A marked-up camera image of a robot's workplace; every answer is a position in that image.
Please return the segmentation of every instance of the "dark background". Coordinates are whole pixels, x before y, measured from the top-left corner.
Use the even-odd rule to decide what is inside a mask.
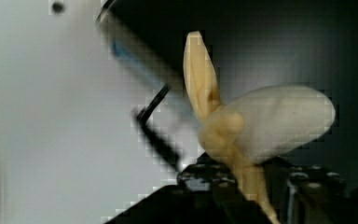
[[[111,10],[180,76],[186,35],[201,31],[226,103],[287,83],[324,92],[332,129],[285,157],[358,187],[358,1],[117,0]]]

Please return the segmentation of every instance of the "black mechanical part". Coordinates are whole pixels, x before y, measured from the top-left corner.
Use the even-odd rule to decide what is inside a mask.
[[[139,114],[134,114],[134,118],[140,125],[140,128],[144,132],[145,138],[148,139],[149,144],[159,154],[159,156],[165,160],[176,172],[179,172],[180,155],[171,147],[163,138],[159,137],[160,134],[154,132],[147,125],[147,120],[150,118],[153,111],[161,103],[167,93],[170,91],[170,87],[165,85],[161,91],[158,92],[156,97],[152,100],[148,107],[144,107]]]

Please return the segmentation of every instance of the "screw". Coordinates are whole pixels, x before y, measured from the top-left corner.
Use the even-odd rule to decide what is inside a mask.
[[[329,172],[326,174],[328,177],[333,178],[339,182],[344,182],[344,179],[341,177],[341,175],[333,172]]]
[[[172,194],[183,194],[183,193],[184,193],[184,191],[182,189],[174,189],[172,191]]]
[[[308,179],[309,176],[305,173],[300,173],[300,172],[296,172],[296,173],[291,173],[290,174],[290,177],[293,178],[293,179]]]
[[[321,169],[322,167],[321,166],[318,166],[318,165],[312,165],[310,168],[314,169],[314,170],[319,170]]]
[[[188,172],[184,172],[184,173],[182,173],[182,176],[183,177],[191,177],[191,176],[193,176],[193,174],[188,173]]]
[[[228,183],[220,183],[219,187],[220,188],[228,188]]]
[[[227,174],[223,174],[223,173],[221,173],[221,172],[217,172],[217,173],[216,173],[216,176],[218,176],[218,177],[225,177],[225,176],[227,176]]]
[[[309,183],[307,186],[308,186],[309,188],[311,188],[311,189],[318,189],[318,188],[320,188],[322,185],[319,184],[319,183]]]
[[[292,167],[292,170],[302,170],[302,167],[295,166],[295,167]]]

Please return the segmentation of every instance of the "white wall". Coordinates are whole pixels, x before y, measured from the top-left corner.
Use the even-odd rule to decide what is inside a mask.
[[[175,178],[131,122],[158,90],[109,56],[99,0],[64,3],[0,1],[0,224],[103,223]],[[168,103],[153,121],[192,162],[195,125]]]

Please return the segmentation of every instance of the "black hole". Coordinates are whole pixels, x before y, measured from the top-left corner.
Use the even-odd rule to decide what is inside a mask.
[[[56,14],[61,14],[65,11],[65,7],[63,6],[63,3],[53,3],[51,9]]]

